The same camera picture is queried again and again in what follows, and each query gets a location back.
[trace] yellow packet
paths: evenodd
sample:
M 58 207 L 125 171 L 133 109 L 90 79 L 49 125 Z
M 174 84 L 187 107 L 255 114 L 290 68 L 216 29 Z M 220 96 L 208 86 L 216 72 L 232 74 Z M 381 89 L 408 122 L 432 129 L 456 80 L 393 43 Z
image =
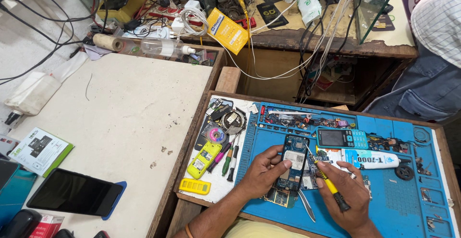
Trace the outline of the yellow packet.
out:
M 226 17 L 217 8 L 206 19 L 210 27 L 207 33 L 237 55 L 248 42 L 248 33 L 239 24 Z

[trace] man's left hand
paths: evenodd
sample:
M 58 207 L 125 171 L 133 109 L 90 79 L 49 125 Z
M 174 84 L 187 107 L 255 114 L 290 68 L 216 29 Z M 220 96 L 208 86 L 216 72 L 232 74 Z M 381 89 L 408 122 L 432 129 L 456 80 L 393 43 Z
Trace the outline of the man's left hand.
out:
M 280 162 L 283 145 L 274 145 L 253 159 L 245 176 L 236 188 L 249 199 L 259 198 L 271 189 L 277 178 L 291 167 L 291 161 Z

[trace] yellow shirt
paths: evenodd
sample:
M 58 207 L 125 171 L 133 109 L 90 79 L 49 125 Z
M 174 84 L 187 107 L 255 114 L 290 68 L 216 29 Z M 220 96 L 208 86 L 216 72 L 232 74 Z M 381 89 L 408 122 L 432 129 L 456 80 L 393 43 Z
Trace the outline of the yellow shirt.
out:
M 226 230 L 222 238 L 308 238 L 307 236 L 287 231 L 278 226 L 255 222 L 238 217 Z

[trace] blue jeans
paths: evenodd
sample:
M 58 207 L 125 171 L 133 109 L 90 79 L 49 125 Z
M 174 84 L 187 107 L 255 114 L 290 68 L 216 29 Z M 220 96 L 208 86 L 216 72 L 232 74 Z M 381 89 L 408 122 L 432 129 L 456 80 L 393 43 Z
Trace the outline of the blue jeans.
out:
M 441 121 L 461 110 L 461 69 L 419 42 L 419 57 L 392 92 L 375 99 L 365 113 L 419 121 Z

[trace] white wall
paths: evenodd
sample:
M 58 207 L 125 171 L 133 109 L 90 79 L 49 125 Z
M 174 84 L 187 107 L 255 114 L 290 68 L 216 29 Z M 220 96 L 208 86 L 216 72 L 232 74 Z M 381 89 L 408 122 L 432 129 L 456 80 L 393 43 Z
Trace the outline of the white wall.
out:
M 50 0 L 44 1 L 49 4 L 49 7 L 55 11 L 62 20 L 67 19 L 59 8 L 57 8 Z M 71 18 L 86 17 L 89 15 L 88 9 L 80 0 L 55 1 Z M 48 17 L 33 0 L 24 0 L 23 2 L 35 9 L 35 11 L 45 17 Z M 22 5 L 16 5 L 11 12 L 47 34 L 54 41 L 58 39 L 61 28 L 58 27 L 55 22 L 45 20 L 33 14 Z M 89 25 L 91 23 L 91 19 L 73 23 L 75 34 L 80 40 L 83 40 L 89 31 Z M 67 36 L 64 32 L 60 42 L 67 39 L 69 39 L 69 36 Z M 20 23 L 8 14 L 3 13 L 0 17 L 0 78 L 13 77 L 30 69 L 42 60 L 48 53 L 50 53 L 54 47 L 55 45 L 42 35 L 35 32 L 33 29 L 28 28 L 26 25 Z M 68 60 L 69 55 L 73 53 L 77 47 L 78 46 L 76 44 L 61 47 L 52 57 L 34 69 L 34 71 L 50 73 L 54 68 Z M 0 134 L 7 134 L 9 129 L 12 127 L 3 123 L 10 113 L 10 109 L 3 104 L 3 101 L 27 76 L 28 74 L 6 84 L 0 85 Z

